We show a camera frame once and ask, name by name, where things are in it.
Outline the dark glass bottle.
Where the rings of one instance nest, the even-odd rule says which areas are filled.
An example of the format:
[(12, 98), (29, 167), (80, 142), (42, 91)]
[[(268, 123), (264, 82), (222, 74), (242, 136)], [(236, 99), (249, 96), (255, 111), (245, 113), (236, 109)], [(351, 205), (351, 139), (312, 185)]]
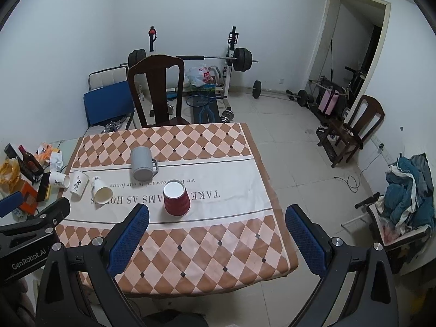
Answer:
[(24, 163), (32, 171), (33, 175), (36, 177), (42, 176), (44, 174), (44, 169), (39, 161), (37, 161), (31, 153), (26, 151), (24, 146), (19, 145), (19, 150), (22, 153)]

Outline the white paper cup lying open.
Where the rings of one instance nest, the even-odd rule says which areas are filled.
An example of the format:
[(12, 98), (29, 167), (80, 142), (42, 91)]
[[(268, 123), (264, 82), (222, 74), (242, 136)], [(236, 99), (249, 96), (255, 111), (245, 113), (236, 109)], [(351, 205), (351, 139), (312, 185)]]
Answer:
[(111, 187), (106, 185), (100, 176), (95, 176), (92, 178), (92, 197), (94, 199), (94, 203), (99, 205), (109, 203), (113, 197), (113, 191)]

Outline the dark wooden chair at table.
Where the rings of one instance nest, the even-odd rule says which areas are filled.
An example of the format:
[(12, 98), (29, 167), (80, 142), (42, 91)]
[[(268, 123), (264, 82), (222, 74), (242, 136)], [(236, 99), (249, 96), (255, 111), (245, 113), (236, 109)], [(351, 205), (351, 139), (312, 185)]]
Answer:
[[(170, 118), (168, 114), (167, 91), (166, 91), (166, 70), (177, 66), (179, 70), (177, 82), (177, 104), (175, 117)], [(152, 105), (155, 115), (155, 126), (178, 126), (188, 125), (189, 121), (182, 117), (183, 108), (183, 85), (185, 77), (185, 64), (179, 57), (170, 55), (150, 55), (129, 68), (127, 81), (134, 102), (137, 116), (142, 128), (149, 128), (146, 116), (135, 87), (135, 76), (144, 74), (149, 87)]]

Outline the pile of blue clothes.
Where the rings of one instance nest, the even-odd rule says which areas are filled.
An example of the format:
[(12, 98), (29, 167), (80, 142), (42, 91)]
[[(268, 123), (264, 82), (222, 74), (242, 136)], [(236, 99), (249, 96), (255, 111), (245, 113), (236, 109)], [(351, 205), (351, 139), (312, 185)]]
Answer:
[(386, 172), (387, 188), (380, 214), (397, 231), (419, 227), (435, 228), (435, 186), (425, 153), (399, 156)]

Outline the red ribbed paper cup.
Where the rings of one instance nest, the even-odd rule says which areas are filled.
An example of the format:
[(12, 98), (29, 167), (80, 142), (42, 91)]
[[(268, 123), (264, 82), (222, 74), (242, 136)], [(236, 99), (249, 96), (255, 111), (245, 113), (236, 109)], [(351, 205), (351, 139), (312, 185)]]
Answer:
[(168, 181), (163, 187), (163, 199), (165, 210), (173, 216), (183, 216), (191, 207), (185, 185), (176, 179)]

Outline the yellow utility knife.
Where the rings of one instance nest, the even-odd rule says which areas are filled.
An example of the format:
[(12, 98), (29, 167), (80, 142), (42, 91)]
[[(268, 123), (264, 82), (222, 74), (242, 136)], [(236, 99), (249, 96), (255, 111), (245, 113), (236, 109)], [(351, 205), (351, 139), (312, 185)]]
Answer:
[(47, 184), (47, 190), (46, 190), (46, 195), (45, 195), (45, 201), (48, 201), (51, 195), (51, 191), (52, 191), (52, 185), (49, 181), (49, 183)]

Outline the pink folded cart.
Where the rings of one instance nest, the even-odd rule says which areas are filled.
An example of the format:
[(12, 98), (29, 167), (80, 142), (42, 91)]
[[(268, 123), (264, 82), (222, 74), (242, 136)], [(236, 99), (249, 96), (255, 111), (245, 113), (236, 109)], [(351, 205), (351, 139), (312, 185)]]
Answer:
[(325, 89), (319, 105), (316, 108), (316, 113), (323, 116), (331, 116), (336, 106), (337, 101), (342, 96), (342, 93), (337, 89)]

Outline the orange box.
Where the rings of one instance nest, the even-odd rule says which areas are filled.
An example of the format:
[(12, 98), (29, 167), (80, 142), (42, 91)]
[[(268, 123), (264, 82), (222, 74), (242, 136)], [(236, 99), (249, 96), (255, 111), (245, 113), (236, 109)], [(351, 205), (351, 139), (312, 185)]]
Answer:
[(37, 191), (27, 181), (20, 179), (14, 187), (23, 196), (23, 203), (19, 208), (27, 214), (34, 215), (37, 208)]

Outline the white red plastic bag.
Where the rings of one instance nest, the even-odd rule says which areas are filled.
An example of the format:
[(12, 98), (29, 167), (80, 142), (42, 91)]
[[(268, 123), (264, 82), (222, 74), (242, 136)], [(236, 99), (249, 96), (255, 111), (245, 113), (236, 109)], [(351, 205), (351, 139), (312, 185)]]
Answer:
[(193, 66), (186, 72), (186, 78), (192, 86), (201, 87), (214, 84), (214, 78), (206, 65)]

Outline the grey plastic mug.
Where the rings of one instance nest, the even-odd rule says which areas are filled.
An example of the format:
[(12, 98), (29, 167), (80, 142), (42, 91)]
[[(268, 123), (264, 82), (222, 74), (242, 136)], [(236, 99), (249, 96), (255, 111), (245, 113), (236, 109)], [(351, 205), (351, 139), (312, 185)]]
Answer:
[(132, 173), (137, 181), (148, 182), (159, 172), (157, 160), (146, 146), (137, 146), (131, 153)]

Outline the barbell on rack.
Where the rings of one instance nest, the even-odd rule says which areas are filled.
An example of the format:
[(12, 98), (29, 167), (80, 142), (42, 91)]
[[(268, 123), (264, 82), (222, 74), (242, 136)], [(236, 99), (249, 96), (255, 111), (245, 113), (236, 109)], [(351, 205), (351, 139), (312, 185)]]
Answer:
[[(146, 51), (144, 49), (133, 50), (127, 58), (126, 63), (122, 63), (122, 66), (132, 67), (137, 62), (143, 60), (146, 57)], [(206, 56), (206, 55), (178, 55), (178, 58), (182, 60), (225, 60), (238, 72), (246, 72), (252, 67), (253, 63), (258, 63), (258, 60), (253, 59), (251, 51), (246, 48), (236, 48), (232, 56)]]

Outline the blue folding chair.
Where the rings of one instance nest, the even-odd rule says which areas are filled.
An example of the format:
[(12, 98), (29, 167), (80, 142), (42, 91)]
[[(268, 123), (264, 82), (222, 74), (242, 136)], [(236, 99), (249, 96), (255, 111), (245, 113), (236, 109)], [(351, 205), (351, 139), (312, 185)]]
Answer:
[(105, 133), (127, 130), (135, 124), (127, 72), (127, 65), (121, 65), (89, 74), (89, 90), (83, 95), (88, 127), (103, 126)]

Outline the tall white printed paper cup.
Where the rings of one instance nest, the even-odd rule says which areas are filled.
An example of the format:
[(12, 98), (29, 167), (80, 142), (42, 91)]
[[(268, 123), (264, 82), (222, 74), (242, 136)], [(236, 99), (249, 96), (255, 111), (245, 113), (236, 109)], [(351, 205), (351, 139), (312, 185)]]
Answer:
[(74, 171), (71, 177), (71, 184), (69, 191), (77, 197), (82, 197), (83, 193), (86, 189), (87, 184), (89, 183), (89, 176), (86, 175), (82, 171)]

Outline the yellow plastic bag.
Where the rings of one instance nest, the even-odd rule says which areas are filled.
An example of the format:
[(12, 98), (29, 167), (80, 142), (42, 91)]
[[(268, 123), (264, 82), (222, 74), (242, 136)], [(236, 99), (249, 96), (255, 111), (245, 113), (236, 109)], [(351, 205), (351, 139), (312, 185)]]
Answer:
[(11, 194), (20, 179), (21, 172), (17, 159), (6, 159), (3, 161), (0, 167), (1, 192)]

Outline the blue badminton racket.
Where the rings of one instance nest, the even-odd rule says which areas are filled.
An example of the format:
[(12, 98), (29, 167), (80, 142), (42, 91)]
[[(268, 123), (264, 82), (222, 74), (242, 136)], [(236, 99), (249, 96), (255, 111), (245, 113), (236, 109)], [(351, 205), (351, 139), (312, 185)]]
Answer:
[(191, 108), (202, 108), (218, 100), (226, 99), (226, 96), (209, 96), (209, 95), (190, 95), (186, 98), (186, 105)]

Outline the crumpled white orange wrapper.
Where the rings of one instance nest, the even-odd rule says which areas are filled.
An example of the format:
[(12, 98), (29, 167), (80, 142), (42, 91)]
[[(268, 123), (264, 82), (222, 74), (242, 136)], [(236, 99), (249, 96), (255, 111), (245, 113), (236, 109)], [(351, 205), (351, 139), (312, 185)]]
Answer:
[(62, 172), (63, 154), (59, 148), (48, 143), (42, 143), (36, 151), (35, 158), (43, 169), (49, 172)]

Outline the checkered printed tablecloth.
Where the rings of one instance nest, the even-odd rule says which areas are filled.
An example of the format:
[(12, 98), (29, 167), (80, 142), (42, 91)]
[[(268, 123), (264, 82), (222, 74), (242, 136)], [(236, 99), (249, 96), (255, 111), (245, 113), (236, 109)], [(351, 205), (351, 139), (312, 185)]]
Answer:
[(141, 128), (78, 141), (58, 226), (67, 247), (86, 245), (137, 204), (145, 229), (116, 281), (139, 295), (228, 292), (280, 278), (298, 266), (281, 207), (245, 123)]

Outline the barbell on floor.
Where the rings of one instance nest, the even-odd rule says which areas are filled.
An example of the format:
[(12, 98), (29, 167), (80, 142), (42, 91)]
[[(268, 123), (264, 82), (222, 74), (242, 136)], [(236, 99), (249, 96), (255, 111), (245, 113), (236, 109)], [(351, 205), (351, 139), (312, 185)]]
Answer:
[(251, 90), (252, 96), (255, 99), (259, 99), (259, 97), (264, 93), (268, 96), (286, 96), (288, 100), (296, 102), (302, 108), (307, 107), (309, 101), (309, 95), (304, 89), (300, 90), (298, 93), (292, 92), (291, 90), (279, 91), (275, 89), (265, 89), (260, 80), (254, 81)]

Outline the dark wooden chair by wall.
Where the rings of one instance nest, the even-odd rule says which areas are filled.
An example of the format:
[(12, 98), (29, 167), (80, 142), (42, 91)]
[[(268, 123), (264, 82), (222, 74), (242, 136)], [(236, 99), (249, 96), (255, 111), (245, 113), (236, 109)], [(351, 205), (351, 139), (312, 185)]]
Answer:
[(380, 102), (374, 97), (362, 95), (348, 122), (329, 120), (327, 128), (319, 127), (316, 130), (318, 146), (325, 149), (331, 168), (337, 166), (345, 156), (345, 162), (348, 163), (362, 150), (384, 118)]

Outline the small white printed paper cup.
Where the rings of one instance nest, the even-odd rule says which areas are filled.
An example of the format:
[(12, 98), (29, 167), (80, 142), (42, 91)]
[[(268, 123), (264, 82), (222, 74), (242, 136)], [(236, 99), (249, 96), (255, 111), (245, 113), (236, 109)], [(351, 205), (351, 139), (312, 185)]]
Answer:
[(52, 171), (49, 176), (49, 182), (53, 187), (68, 188), (70, 184), (70, 177), (67, 174)]

